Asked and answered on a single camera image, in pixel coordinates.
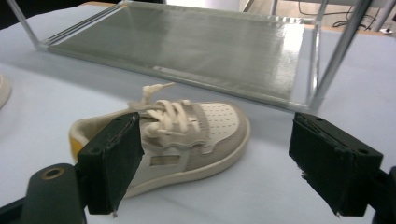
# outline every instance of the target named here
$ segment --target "table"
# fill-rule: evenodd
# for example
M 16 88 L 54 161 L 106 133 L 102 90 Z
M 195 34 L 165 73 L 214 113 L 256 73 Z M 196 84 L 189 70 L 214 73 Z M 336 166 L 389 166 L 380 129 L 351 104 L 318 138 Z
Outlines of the table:
M 101 9 L 74 7 L 29 22 L 45 35 Z M 333 45 L 339 33 L 323 37 Z M 73 163 L 67 140 L 73 121 L 123 109 L 140 100 L 143 86 L 167 82 L 34 49 L 20 24 L 0 31 L 0 43 L 0 73 L 13 88 L 0 110 L 0 206 L 23 197 L 39 169 Z M 390 37 L 359 34 L 317 112 L 384 153 L 386 172 L 396 164 L 395 50 Z M 309 50 L 302 50 L 301 60 L 309 60 Z M 119 217 L 88 215 L 89 223 L 371 223 L 372 208 L 363 218 L 337 217 L 301 179 L 288 155 L 293 113 L 182 84 L 161 98 L 241 106 L 251 122 L 247 153 L 219 175 L 124 200 Z

